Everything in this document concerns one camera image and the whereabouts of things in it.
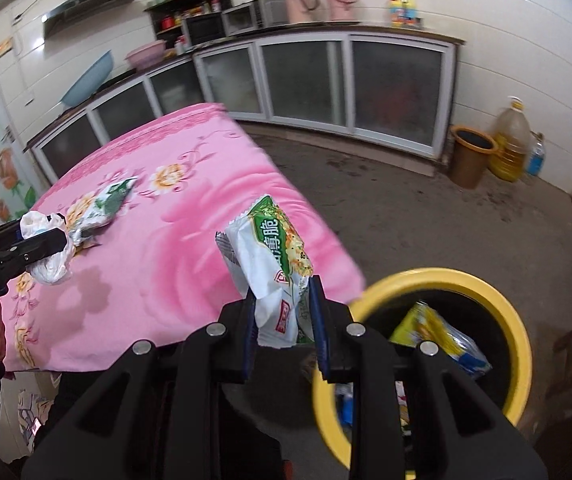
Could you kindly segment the yellow rimmed trash bin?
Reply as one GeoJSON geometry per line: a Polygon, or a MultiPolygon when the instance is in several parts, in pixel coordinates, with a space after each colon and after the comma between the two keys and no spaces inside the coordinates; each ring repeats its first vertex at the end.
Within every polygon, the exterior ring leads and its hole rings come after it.
{"type": "Polygon", "coordinates": [[[313,379],[315,417],[353,479],[543,479],[520,434],[532,352],[514,307],[475,276],[445,268],[394,274],[353,304],[326,297],[329,372],[313,379]],[[393,344],[418,299],[468,334],[492,369],[468,375],[432,342],[393,344]]]}

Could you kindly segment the brown bucket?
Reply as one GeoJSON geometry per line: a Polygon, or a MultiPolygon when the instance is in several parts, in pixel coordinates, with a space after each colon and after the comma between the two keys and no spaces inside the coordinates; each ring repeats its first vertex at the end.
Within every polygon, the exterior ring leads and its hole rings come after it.
{"type": "Polygon", "coordinates": [[[496,141],[488,134],[464,126],[450,127],[454,144],[447,177],[461,188],[476,188],[488,160],[497,152],[496,141]]]}

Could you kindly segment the white kitchen cabinet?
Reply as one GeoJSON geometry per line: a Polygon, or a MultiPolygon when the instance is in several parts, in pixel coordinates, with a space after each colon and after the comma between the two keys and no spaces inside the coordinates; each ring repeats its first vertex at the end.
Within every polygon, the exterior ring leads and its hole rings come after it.
{"type": "Polygon", "coordinates": [[[227,37],[111,81],[26,150],[55,182],[124,133],[209,102],[237,122],[333,134],[436,162],[464,44],[436,32],[349,23],[227,37]]]}

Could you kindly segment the silver microwave oven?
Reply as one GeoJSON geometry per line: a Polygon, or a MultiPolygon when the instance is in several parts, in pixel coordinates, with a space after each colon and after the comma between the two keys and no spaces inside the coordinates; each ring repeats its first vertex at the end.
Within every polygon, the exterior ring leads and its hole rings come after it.
{"type": "Polygon", "coordinates": [[[288,23],[286,0],[251,0],[223,11],[222,18],[227,36],[284,25],[288,23]]]}

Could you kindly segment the pink floral tablecloth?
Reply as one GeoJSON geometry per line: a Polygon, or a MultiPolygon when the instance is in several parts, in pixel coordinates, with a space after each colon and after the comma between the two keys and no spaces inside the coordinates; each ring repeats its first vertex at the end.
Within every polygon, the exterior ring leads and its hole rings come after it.
{"type": "Polygon", "coordinates": [[[365,287],[336,234],[220,104],[167,114],[111,141],[74,166],[37,202],[42,214],[77,221],[100,193],[133,190],[94,246],[60,284],[23,275],[1,300],[11,372],[94,372],[133,342],[184,339],[238,298],[215,234],[263,195],[302,237],[326,295],[340,302],[365,287]]]}

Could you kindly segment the green white snack wrapper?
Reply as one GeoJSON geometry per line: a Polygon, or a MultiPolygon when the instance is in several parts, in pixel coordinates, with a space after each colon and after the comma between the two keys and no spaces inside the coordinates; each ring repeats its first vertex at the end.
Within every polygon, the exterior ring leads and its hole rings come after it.
{"type": "Polygon", "coordinates": [[[309,281],[313,266],[287,214],[263,195],[214,235],[238,291],[252,292],[261,347],[287,349],[313,337],[309,281]]]}

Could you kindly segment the dark spice shelf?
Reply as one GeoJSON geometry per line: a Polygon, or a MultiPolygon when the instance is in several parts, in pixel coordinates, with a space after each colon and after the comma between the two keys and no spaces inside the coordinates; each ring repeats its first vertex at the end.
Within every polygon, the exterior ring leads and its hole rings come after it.
{"type": "Polygon", "coordinates": [[[145,12],[158,40],[163,40],[168,48],[183,35],[182,24],[185,18],[213,12],[221,12],[233,6],[231,0],[165,0],[154,1],[145,12]]]}

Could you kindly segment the black small oven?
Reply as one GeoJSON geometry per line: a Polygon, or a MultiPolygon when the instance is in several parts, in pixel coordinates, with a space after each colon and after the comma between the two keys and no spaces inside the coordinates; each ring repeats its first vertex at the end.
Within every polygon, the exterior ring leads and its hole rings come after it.
{"type": "Polygon", "coordinates": [[[182,21],[182,33],[187,47],[219,40],[226,37],[221,12],[187,16],[182,21]]]}

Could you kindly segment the yellow detergent bottles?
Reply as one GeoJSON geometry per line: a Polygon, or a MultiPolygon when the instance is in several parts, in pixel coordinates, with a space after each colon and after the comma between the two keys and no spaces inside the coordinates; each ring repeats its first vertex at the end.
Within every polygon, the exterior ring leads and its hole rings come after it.
{"type": "Polygon", "coordinates": [[[415,0],[389,0],[390,21],[394,28],[422,29],[415,0]]]}

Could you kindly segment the blue plastic basin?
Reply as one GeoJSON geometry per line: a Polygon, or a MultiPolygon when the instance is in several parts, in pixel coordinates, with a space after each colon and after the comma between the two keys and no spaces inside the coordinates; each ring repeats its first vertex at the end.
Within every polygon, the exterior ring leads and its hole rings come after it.
{"type": "Polygon", "coordinates": [[[108,79],[114,69],[114,57],[111,51],[105,52],[88,67],[78,80],[60,99],[65,107],[76,107],[89,99],[108,79]]]}

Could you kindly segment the large cooking oil jug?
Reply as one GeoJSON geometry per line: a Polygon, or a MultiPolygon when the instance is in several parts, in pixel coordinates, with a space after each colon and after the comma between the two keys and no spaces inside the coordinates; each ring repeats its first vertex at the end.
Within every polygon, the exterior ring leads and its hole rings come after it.
{"type": "Polygon", "coordinates": [[[492,133],[497,150],[488,160],[488,169],[500,180],[518,181],[530,154],[531,128],[517,96],[510,96],[508,107],[496,117],[492,133]]]}

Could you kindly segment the blue yellow snack packet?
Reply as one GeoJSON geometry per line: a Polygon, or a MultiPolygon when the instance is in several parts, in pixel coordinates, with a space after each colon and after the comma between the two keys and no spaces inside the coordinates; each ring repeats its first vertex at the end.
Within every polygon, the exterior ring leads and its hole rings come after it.
{"type": "Polygon", "coordinates": [[[402,322],[395,327],[390,341],[412,348],[423,341],[432,341],[472,377],[484,375],[492,368],[471,338],[448,324],[423,301],[417,301],[409,309],[402,322]]]}

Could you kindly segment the left pink thermos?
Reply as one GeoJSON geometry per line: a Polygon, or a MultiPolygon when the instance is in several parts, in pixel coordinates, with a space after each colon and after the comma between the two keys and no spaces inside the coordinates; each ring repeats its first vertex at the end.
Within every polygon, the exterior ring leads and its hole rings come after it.
{"type": "Polygon", "coordinates": [[[286,0],[286,9],[290,24],[310,23],[314,21],[314,12],[319,0],[286,0]]]}

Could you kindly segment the pink plastic basin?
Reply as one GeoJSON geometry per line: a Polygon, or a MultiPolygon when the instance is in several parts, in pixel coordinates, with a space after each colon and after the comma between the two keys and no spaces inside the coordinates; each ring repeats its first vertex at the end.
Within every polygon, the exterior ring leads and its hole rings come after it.
{"type": "Polygon", "coordinates": [[[165,55],[165,41],[155,40],[144,44],[126,55],[126,62],[134,70],[146,70],[163,61],[165,55]]]}

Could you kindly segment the blue plastic bottle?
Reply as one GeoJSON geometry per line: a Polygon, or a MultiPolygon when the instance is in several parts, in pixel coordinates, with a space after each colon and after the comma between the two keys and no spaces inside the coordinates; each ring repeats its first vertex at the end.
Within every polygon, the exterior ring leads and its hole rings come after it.
{"type": "Polygon", "coordinates": [[[526,167],[526,173],[529,176],[538,177],[546,157],[545,137],[543,133],[540,132],[534,132],[533,136],[534,144],[532,146],[530,159],[528,160],[528,167],[526,167]]]}

